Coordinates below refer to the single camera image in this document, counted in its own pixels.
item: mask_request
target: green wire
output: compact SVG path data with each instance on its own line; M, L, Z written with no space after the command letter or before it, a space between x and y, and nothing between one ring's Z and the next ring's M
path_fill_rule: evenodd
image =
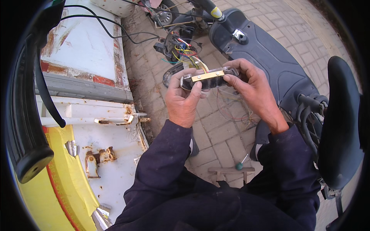
M166 60L164 60L164 59L162 59L162 58L161 58L161 60L163 60L163 61L165 61L165 62L168 62L168 61L166 61ZM169 62L169 63L178 63L178 62Z

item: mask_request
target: paved ground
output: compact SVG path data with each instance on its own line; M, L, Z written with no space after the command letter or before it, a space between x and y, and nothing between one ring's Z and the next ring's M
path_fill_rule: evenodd
M235 7L242 10L248 19L266 30L277 39L300 63L322 95L329 97L327 61L333 55L342 57L352 68L353 64L340 38L307 0L220 0L215 4L221 9ZM179 6L185 13L192 5ZM155 29L143 11L136 8L135 14L124 20L131 33L148 31L166 36L162 29ZM149 38L150 35L136 35L135 41ZM210 68L220 67L227 59L210 43L208 36L195 38L203 43L201 58ZM126 42L124 54L130 85L135 102L151 117L149 127L155 137L168 118L164 95L167 91L162 84L163 73L171 67L161 60L163 55L154 51L156 40L135 45ZM199 177L214 182L215 175L208 173L209 167L233 167L241 161L254 144L255 125L258 116L248 110L248 106L233 94L233 89L214 89L210 96L201 99L197 107L194 124L194 137L200 153L187 161L187 168ZM258 162L247 159L244 166L254 167L251 180L262 170ZM225 175L231 187L243 185L242 175ZM323 201L318 212L316 230L325 230L326 224L337 217L335 201Z

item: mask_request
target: man's left hand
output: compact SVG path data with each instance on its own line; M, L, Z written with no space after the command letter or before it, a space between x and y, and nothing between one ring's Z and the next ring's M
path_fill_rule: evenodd
M195 120L195 109L199 99L206 98L202 94L202 83L196 82L191 91L180 87L180 78L195 73L195 68L185 69L171 77L165 96L169 120L184 128L190 128Z

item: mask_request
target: jacket sleeve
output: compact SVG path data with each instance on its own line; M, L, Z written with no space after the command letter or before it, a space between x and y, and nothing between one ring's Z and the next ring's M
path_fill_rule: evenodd
M293 125L287 131L272 136L273 170L280 185L276 205L308 230L314 230L320 200L320 184L313 164L313 151Z
M191 132L191 128L166 121L140 158L134 184L124 193L126 207L115 225L135 221L169 200L177 191L175 181L188 156Z

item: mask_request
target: scooter footboard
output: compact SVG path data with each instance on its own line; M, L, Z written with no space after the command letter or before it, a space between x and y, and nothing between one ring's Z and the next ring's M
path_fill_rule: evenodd
M299 94L318 94L294 57L272 36L246 19L238 9L223 12L232 24L248 36L249 42L241 45L227 30L215 22L209 32L211 43L228 56L229 60L245 58L262 69L269 81L276 103L295 119Z

